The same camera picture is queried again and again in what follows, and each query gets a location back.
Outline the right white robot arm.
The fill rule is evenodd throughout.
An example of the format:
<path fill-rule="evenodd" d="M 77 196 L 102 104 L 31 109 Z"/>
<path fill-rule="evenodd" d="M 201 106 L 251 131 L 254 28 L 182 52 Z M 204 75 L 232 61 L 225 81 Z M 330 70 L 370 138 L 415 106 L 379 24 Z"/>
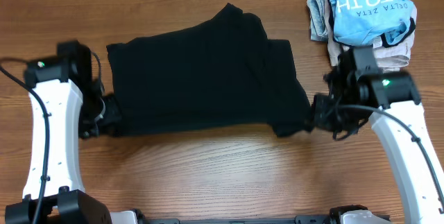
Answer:
<path fill-rule="evenodd" d="M 405 223 L 442 223 L 443 168 L 411 75 L 383 72 L 372 47 L 365 46 L 341 53 L 338 65 L 324 80 L 329 93 L 314 97 L 313 127 L 342 141 L 369 123 L 388 157 Z"/>

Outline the black t-shirt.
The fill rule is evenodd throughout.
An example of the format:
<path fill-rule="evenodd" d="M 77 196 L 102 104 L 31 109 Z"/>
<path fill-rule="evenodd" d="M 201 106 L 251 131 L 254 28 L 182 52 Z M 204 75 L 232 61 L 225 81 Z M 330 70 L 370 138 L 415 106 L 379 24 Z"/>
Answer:
<path fill-rule="evenodd" d="M 227 4 L 180 31 L 110 44 L 118 133 L 149 135 L 265 123 L 278 137 L 310 130 L 311 106 L 291 44 Z"/>

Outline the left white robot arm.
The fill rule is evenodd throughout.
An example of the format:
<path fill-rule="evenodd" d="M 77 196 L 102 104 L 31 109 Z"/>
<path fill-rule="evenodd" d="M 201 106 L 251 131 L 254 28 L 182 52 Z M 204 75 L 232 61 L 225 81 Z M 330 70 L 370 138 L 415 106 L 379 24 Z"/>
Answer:
<path fill-rule="evenodd" d="M 77 40 L 61 42 L 56 54 L 26 62 L 24 78 L 11 80 L 31 100 L 31 165 L 22 201 L 6 206 L 6 223 L 146 223 L 138 209 L 111 212 L 85 192 L 80 139 L 113 135 L 121 111 L 92 75 L 99 57 Z"/>

